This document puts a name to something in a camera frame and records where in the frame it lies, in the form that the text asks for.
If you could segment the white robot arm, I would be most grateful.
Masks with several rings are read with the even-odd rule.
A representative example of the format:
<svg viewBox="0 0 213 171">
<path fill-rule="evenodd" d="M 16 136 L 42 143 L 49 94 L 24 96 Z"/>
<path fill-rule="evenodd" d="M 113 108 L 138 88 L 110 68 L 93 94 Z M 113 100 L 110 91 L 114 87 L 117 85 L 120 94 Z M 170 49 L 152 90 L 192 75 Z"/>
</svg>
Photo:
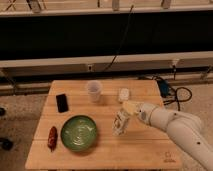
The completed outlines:
<svg viewBox="0 0 213 171">
<path fill-rule="evenodd" d="M 146 102 L 125 101 L 122 108 L 127 115 L 136 115 L 142 123 L 165 132 L 207 171 L 213 171 L 213 147 L 202 136 L 199 117 Z"/>
</svg>

